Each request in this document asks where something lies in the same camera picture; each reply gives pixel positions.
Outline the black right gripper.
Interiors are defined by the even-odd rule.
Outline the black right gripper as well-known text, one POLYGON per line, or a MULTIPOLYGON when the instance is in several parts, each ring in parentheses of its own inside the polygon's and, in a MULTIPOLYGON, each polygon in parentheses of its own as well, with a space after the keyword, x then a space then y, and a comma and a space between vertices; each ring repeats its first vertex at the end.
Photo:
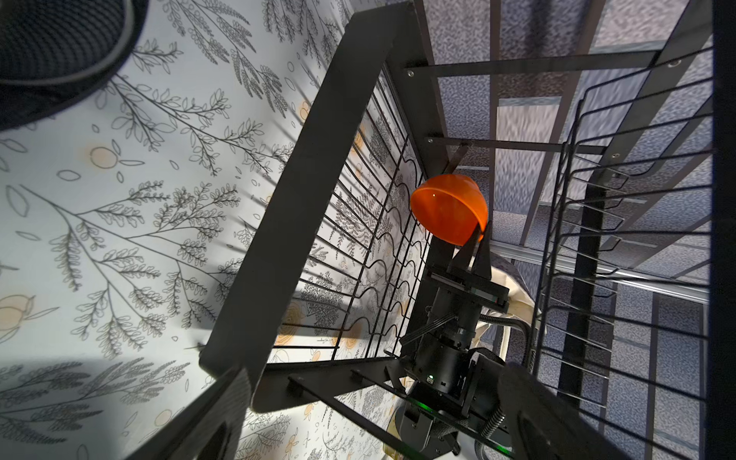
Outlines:
POLYGON ((469 273, 480 240, 477 226, 454 255, 448 268, 433 266, 425 281, 436 289, 427 322, 406 333, 400 343, 411 353, 402 360, 418 383, 459 399, 471 365, 471 346, 483 309, 505 314, 510 289, 492 282, 490 241, 486 229, 476 253, 476 275, 469 273))

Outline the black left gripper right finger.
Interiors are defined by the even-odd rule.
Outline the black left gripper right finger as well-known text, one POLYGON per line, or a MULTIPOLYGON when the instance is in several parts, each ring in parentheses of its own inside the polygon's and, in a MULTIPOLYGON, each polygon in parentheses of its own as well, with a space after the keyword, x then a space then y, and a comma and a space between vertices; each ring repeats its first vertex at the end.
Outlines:
POLYGON ((500 372, 498 398, 516 459, 625 459, 627 456, 524 367, 500 372))

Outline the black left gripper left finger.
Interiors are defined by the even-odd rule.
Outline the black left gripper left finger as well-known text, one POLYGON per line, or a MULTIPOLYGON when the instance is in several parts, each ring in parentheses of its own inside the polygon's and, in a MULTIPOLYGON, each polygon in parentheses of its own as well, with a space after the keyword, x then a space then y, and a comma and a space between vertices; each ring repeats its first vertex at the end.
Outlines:
POLYGON ((233 459, 252 390, 243 368, 218 378, 131 459, 233 459))

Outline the orange plastic bowl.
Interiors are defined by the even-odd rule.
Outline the orange plastic bowl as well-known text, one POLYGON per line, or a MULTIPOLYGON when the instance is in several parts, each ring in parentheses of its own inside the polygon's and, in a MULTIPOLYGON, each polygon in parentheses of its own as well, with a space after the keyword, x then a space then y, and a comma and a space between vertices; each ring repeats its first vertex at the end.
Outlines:
POLYGON ((462 246, 480 228, 483 239, 488 203, 477 183, 462 174, 441 174, 425 181, 410 197, 412 214, 433 237, 462 246))

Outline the black wire dish rack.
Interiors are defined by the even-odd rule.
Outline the black wire dish rack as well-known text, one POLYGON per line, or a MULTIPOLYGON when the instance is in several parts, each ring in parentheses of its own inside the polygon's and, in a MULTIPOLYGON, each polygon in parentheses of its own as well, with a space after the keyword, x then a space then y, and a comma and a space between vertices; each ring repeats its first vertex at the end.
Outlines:
POLYGON ((590 414, 591 402, 582 394, 587 375, 634 378, 588 358, 592 322, 619 322, 616 315, 596 312, 594 300, 612 297, 617 285, 651 287, 665 295, 677 289, 695 293, 708 325, 700 336, 699 392, 656 376, 641 384, 697 404, 705 412, 701 452, 711 459, 734 458, 734 3, 687 3, 659 50, 442 65, 429 63, 426 23, 415 2, 358 13, 350 22, 316 97, 314 120, 296 143, 296 162, 287 167, 201 352, 201 368, 215 377, 244 373, 255 408, 282 410, 294 405, 287 395, 294 378, 353 371, 366 380, 382 363, 388 370, 401 366, 400 358, 380 358, 379 350, 406 266, 413 268, 414 300, 437 289, 475 298, 469 286, 441 274, 449 245, 430 241, 409 209, 407 185, 396 180, 364 244, 372 251, 386 241, 394 258, 384 265, 385 288, 367 322, 365 357, 283 365, 268 360, 302 280, 309 244, 329 218, 327 193, 339 184, 339 149, 370 103, 370 85, 377 84, 400 107, 400 126, 408 131, 404 145, 416 153, 411 164, 417 177, 453 172, 469 149, 534 151, 544 157, 540 179, 552 182, 552 192, 524 361, 538 369, 555 358, 561 369, 557 389, 581 414, 590 414), (439 79, 602 72, 611 79, 563 98, 565 120, 551 143, 439 133, 439 79), (414 248, 420 257, 412 263, 414 248))

